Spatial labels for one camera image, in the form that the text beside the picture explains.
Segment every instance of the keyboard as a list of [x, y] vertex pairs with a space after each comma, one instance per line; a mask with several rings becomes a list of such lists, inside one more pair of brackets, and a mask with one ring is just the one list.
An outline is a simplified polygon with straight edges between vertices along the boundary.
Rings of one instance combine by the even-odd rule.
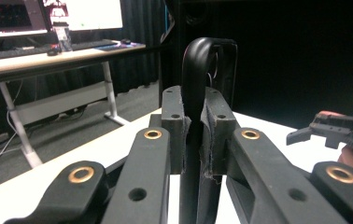
[[81, 49], [95, 49], [103, 46], [111, 46], [111, 45], [117, 45], [118, 43], [108, 40], [108, 39], [103, 39], [103, 40], [96, 40], [96, 41], [91, 41], [91, 42], [82, 42], [78, 44], [72, 44], [72, 50], [81, 50]]
[[51, 46], [34, 48], [34, 49], [11, 49], [0, 51], [0, 59], [21, 57], [33, 54], [46, 53], [51, 49]]
[[[98, 40], [98, 41], [92, 41], [92, 42], [83, 42], [83, 43], [79, 43], [79, 44], [72, 44], [72, 50], [94, 49], [94, 48], [99, 48], [99, 47], [104, 47], [104, 46], [112, 46], [112, 45], [117, 45], [117, 44], [118, 43], [116, 43], [114, 41], [104, 39], [104, 40]], [[48, 45], [45, 47], [34, 48], [34, 49], [4, 50], [4, 51], [0, 51], [0, 59], [47, 53], [50, 49], [51, 49], [51, 46]]]

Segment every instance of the computer monitor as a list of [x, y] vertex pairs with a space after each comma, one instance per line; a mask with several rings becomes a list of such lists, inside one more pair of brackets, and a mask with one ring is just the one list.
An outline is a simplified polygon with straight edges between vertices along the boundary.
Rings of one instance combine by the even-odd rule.
[[51, 24], [66, 21], [69, 30], [122, 28], [120, 0], [43, 0]]
[[49, 31], [40, 0], [0, 0], [0, 38]]

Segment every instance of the brass bushing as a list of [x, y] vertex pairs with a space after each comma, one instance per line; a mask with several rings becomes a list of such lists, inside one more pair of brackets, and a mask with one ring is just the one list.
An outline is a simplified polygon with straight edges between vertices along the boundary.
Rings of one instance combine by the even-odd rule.
[[353, 174], [348, 170], [338, 166], [328, 166], [326, 173], [333, 179], [346, 184], [353, 184]]
[[158, 139], [162, 136], [162, 132], [157, 131], [157, 130], [149, 130], [149, 131], [145, 132], [144, 136], [147, 139]]
[[[84, 176], [77, 176], [77, 173], [79, 171], [86, 171], [87, 174], [85, 174]], [[94, 169], [92, 169], [92, 167], [90, 166], [82, 166], [82, 167], [78, 167], [75, 170], [73, 170], [71, 172], [71, 174], [69, 174], [69, 182], [74, 183], [74, 184], [80, 184], [83, 182], [88, 181], [90, 178], [92, 178], [92, 176], [94, 175]]]
[[247, 139], [251, 139], [251, 140], [256, 140], [261, 137], [261, 135], [259, 133], [254, 132], [254, 131], [250, 131], [250, 130], [242, 131], [241, 135], [243, 135], [243, 137], [245, 137]]

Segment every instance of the desk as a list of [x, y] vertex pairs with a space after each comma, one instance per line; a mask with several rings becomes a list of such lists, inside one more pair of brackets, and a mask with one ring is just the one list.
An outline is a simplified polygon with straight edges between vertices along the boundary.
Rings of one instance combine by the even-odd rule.
[[[7, 103], [7, 110], [13, 120], [14, 127], [21, 139], [21, 150], [32, 168], [42, 164], [35, 150], [31, 146], [24, 129], [25, 124], [62, 113], [66, 110], [86, 105], [96, 100], [107, 97], [109, 112], [106, 117], [120, 125], [128, 123], [118, 116], [112, 78], [108, 60], [111, 57], [143, 49], [145, 45], [132, 43], [131, 45], [111, 46], [110, 50], [84, 49], [63, 52], [57, 56], [36, 54], [0, 60], [0, 89]], [[55, 71], [79, 68], [101, 63], [104, 70], [105, 81], [78, 90], [51, 96], [25, 105], [15, 106], [10, 97], [6, 81], [15, 78], [46, 75]]]
[[[242, 127], [255, 128], [266, 133], [294, 165], [308, 172], [312, 171], [315, 163], [336, 161], [340, 155], [342, 145], [338, 150], [325, 148], [325, 138], [317, 136], [312, 136], [312, 140], [308, 142], [286, 146], [286, 136], [295, 131], [294, 129], [241, 114], [234, 115]], [[0, 185], [0, 223], [11, 217], [26, 217], [31, 214], [49, 184], [67, 165], [85, 160], [98, 161], [107, 167], [127, 156], [135, 134], [147, 128], [148, 122], [149, 115], [146, 115]], [[172, 175], [170, 181], [168, 223], [177, 224], [179, 176]], [[221, 188], [217, 223], [239, 223], [225, 182], [223, 181]]]

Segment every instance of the white desk leg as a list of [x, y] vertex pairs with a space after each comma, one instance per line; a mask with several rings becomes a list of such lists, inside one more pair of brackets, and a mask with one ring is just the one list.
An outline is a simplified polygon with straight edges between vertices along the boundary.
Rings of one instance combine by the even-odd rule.
[[16, 107], [14, 106], [13, 101], [11, 100], [10, 97], [10, 92], [8, 92], [7, 86], [5, 82], [0, 82], [0, 89], [1, 92], [5, 98], [6, 104], [7, 104], [7, 110], [10, 113], [11, 119], [13, 120], [14, 127], [16, 128], [17, 134], [19, 135], [21, 139], [21, 150], [22, 153], [24, 154], [25, 158], [28, 160], [29, 164], [31, 165], [32, 168], [35, 168], [36, 166], [42, 164], [42, 161], [40, 158], [37, 156], [36, 152], [32, 148], [29, 140], [27, 133], [25, 132], [24, 126], [21, 123], [19, 114], [16, 110]]
[[117, 122], [120, 125], [124, 125], [130, 123], [130, 121], [123, 119], [118, 116], [118, 110], [116, 109], [116, 100], [115, 100], [115, 92], [113, 91], [113, 82], [112, 77], [110, 76], [110, 68], [109, 63], [102, 63], [104, 76], [105, 76], [105, 88], [106, 88], [106, 96], [107, 102], [109, 103], [109, 112], [105, 113], [105, 116], [113, 121]]

